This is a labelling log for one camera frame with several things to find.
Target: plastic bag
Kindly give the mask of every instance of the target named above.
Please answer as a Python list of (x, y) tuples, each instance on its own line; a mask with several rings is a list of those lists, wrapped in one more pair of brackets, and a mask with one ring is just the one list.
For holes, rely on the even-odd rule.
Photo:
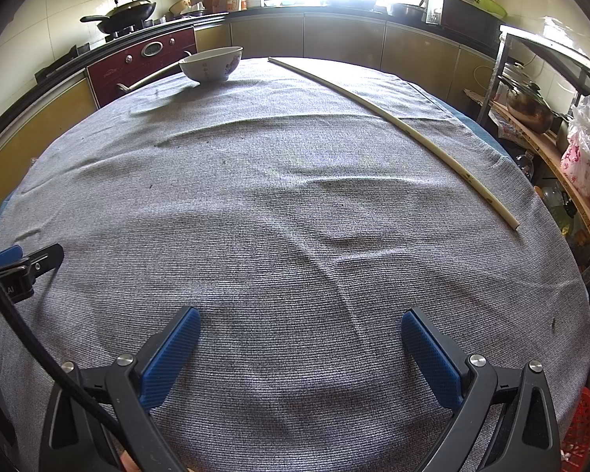
[(590, 96), (573, 107), (573, 116), (568, 125), (568, 149), (560, 167), (579, 193), (590, 197)]

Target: red plastic basket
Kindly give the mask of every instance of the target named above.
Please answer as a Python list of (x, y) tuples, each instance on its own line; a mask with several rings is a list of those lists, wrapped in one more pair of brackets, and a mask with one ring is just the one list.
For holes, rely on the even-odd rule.
[(590, 390), (583, 387), (573, 421), (562, 442), (562, 472), (583, 469), (590, 450)]

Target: white tile wall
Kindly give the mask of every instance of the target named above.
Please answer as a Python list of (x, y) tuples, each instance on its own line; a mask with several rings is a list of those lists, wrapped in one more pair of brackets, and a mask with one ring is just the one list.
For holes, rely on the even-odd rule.
[[(515, 27), (545, 35), (590, 57), (590, 21), (574, 0), (497, 0), (507, 9), (507, 21)], [(515, 45), (511, 54), (528, 62), (533, 55)], [(573, 98), (573, 87), (541, 60), (526, 68), (540, 85), (553, 109), (565, 112)]]
[[(151, 1), (157, 3), (153, 13), (157, 18), (179, 0)], [(0, 35), (0, 115), (35, 86), (35, 72), (74, 44), (103, 43), (104, 34), (96, 23), (79, 19), (104, 15), (113, 7), (114, 0), (26, 0)]]

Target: bamboo stick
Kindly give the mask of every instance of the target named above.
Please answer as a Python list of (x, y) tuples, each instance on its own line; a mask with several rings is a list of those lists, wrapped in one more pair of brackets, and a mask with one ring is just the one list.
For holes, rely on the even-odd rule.
[(394, 124), (396, 127), (400, 128), (402, 131), (410, 135), (410, 137), (412, 137), (413, 139), (421, 143), (423, 146), (425, 146), (426, 149), (431, 151), (435, 156), (441, 159), (452, 170), (459, 174), (463, 178), (463, 180), (466, 181), (466, 183), (468, 183), (472, 188), (474, 188), (474, 190), (476, 190), (478, 194), (482, 196), (500, 216), (503, 217), (503, 219), (510, 225), (512, 229), (516, 230), (520, 226), (520, 223), (515, 219), (513, 214), (511, 214), (511, 212), (509, 212), (508, 209), (505, 208), (503, 203), (499, 201), (493, 195), (493, 193), (491, 193), (485, 186), (483, 186), (483, 184), (478, 179), (476, 179), (469, 171), (467, 171), (463, 165), (461, 165), (455, 158), (450, 156), (450, 154), (448, 154), (443, 149), (439, 148), (437, 145), (435, 145), (435, 143), (430, 141), (424, 135), (413, 129), (410, 125), (406, 124), (406, 122), (403, 122), (397, 117), (394, 117), (389, 112), (383, 110), (379, 106), (376, 106), (374, 103), (368, 101), (367, 99), (364, 99), (358, 96), (357, 94), (350, 92), (346, 88), (340, 87), (339, 85), (332, 83), (331, 81), (328, 81), (324, 78), (321, 78), (320, 76), (312, 74), (309, 71), (305, 71), (304, 69), (295, 67), (294, 65), (291, 65), (288, 62), (284, 62), (283, 60), (278, 60), (277, 58), (269, 57), (269, 61), (271, 63), (284, 67), (285, 69), (296, 72), (297, 74), (300, 74), (303, 77), (309, 78), (310, 80), (316, 81), (317, 83), (320, 83), (321, 85), (324, 85), (338, 92), (339, 94), (342, 94), (343, 96), (346, 96), (349, 99), (356, 101), (357, 103), (372, 111), (376, 115), (382, 117), (391, 124)]

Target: gray tablecloth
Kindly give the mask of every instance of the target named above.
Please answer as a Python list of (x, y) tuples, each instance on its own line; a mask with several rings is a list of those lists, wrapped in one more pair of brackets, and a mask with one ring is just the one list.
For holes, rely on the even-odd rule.
[[(563, 432), (590, 311), (530, 184), (403, 80), (293, 61), (427, 135), (519, 230), (393, 125), (247, 60), (227, 83), (179, 75), (123, 97), (33, 165), (0, 219), (0, 249), (65, 249), (18, 304), (33, 331), (59, 362), (105, 365), (197, 307), (199, 344), (153, 416), (199, 472), (413, 468), (449, 416), (401, 345), (414, 306), (494, 364), (542, 361)], [(36, 470), (52, 382), (3, 321), (0, 380), (22, 468)]]

